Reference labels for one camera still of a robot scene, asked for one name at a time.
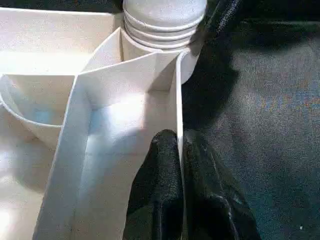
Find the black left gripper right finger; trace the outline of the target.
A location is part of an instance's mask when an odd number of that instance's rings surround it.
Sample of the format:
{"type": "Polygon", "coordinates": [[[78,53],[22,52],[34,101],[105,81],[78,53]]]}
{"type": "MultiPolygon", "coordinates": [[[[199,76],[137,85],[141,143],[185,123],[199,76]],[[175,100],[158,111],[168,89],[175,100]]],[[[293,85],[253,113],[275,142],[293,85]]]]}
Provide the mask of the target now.
{"type": "Polygon", "coordinates": [[[237,181],[199,132],[183,136],[189,240],[259,240],[256,220],[237,181]]]}

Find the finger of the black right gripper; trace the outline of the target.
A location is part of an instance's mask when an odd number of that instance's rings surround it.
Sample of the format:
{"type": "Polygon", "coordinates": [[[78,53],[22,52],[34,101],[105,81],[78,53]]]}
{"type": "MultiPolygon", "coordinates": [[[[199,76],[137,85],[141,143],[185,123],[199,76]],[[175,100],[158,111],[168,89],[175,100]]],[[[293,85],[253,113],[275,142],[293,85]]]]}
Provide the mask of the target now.
{"type": "Polygon", "coordinates": [[[226,38],[239,24],[241,2],[239,0],[209,0],[203,20],[192,36],[191,49],[214,46],[226,38]]]}

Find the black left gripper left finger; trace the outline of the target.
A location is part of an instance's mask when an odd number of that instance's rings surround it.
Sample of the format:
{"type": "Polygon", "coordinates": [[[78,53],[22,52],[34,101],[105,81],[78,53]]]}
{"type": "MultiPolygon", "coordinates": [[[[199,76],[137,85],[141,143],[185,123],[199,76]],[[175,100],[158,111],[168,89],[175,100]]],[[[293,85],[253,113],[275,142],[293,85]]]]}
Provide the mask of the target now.
{"type": "Polygon", "coordinates": [[[184,194],[177,135],[164,129],[151,140],[131,185],[124,238],[179,240],[184,194]]]}

